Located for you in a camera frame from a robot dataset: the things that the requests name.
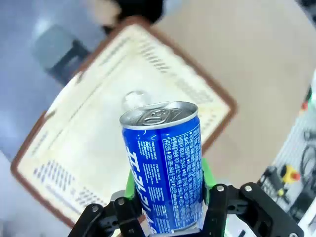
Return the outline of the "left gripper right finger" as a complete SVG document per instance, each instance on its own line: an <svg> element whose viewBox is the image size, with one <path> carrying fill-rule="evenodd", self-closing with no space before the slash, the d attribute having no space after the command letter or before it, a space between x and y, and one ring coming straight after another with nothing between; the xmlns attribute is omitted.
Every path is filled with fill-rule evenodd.
<svg viewBox="0 0 316 237"><path fill-rule="evenodd" d="M217 184L206 159L202 159L203 199L208 206L203 237L222 237L228 215L235 215L257 237L302 237L304 231L256 183L239 189Z"/></svg>

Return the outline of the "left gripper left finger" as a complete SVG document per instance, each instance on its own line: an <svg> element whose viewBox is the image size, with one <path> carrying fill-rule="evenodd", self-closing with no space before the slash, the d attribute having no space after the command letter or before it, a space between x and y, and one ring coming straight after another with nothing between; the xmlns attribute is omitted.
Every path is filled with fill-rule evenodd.
<svg viewBox="0 0 316 237"><path fill-rule="evenodd" d="M139 222L143 214L132 172L129 173L126 189L106 206L96 203L88 205L72 230L72 237L111 237L116 230L123 237L144 237Z"/></svg>

